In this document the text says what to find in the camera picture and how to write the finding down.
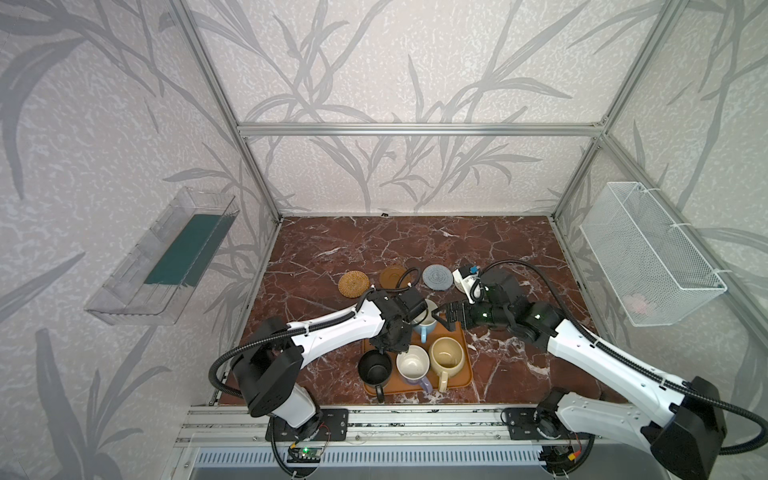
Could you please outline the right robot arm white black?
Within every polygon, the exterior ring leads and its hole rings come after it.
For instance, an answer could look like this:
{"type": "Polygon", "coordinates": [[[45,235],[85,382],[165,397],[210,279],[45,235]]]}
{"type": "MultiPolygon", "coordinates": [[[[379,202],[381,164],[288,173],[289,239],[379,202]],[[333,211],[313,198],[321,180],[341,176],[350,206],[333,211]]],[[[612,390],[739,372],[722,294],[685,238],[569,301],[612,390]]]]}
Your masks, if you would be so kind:
{"type": "Polygon", "coordinates": [[[542,436],[557,439],[571,432],[606,437],[650,454],[680,479],[709,477],[727,434],[724,415],[714,404],[719,394],[713,384],[697,377],[692,392],[675,391],[671,384],[676,376],[571,320],[562,298],[553,303],[529,299],[511,273],[465,265],[452,277],[466,297],[435,311],[434,318],[444,326],[505,330],[577,366],[626,400],[611,403],[555,388],[533,416],[542,436]]]}

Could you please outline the light blue mug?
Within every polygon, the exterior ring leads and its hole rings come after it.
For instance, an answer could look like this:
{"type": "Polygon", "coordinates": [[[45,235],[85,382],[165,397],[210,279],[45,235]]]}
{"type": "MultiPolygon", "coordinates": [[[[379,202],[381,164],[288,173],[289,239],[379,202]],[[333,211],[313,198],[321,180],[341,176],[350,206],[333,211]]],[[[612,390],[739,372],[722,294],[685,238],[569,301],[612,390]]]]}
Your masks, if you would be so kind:
{"type": "Polygon", "coordinates": [[[437,320],[432,316],[437,305],[431,299],[426,299],[425,302],[426,309],[412,321],[413,333],[418,336],[422,344],[426,343],[428,335],[432,333],[437,326],[437,320]]]}

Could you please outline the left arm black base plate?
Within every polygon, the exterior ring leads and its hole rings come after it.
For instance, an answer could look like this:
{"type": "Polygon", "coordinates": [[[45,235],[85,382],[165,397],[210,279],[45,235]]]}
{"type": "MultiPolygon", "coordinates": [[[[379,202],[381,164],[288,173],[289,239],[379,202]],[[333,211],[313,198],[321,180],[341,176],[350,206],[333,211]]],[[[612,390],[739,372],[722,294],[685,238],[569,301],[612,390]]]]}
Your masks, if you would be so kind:
{"type": "Polygon", "coordinates": [[[321,408],[302,427],[291,427],[285,420],[272,416],[266,431],[266,440],[275,442],[330,441],[347,438],[350,411],[345,408],[321,408]]]}

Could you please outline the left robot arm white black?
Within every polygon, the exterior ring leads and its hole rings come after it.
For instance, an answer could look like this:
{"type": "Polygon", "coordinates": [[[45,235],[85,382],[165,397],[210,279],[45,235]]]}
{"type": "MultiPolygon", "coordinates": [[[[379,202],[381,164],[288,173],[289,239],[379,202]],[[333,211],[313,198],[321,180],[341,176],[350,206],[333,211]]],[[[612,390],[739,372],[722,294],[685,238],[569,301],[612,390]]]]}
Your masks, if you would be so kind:
{"type": "Polygon", "coordinates": [[[367,340],[383,352],[405,351],[412,321],[427,311],[414,287],[372,288],[353,306],[315,319],[264,321],[249,341],[225,354],[240,396],[253,417],[270,416],[298,431],[314,432],[321,408],[297,383],[304,367],[350,343],[367,340]]]}

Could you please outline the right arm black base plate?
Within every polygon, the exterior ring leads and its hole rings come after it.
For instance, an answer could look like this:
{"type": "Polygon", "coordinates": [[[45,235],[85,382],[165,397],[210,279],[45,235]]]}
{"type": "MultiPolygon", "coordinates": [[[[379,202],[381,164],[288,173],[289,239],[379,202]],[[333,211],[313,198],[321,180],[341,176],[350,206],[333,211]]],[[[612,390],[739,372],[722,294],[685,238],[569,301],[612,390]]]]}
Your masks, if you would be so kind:
{"type": "Polygon", "coordinates": [[[586,442],[591,435],[566,428],[554,412],[535,407],[509,407],[500,414],[511,440],[586,442]]]}

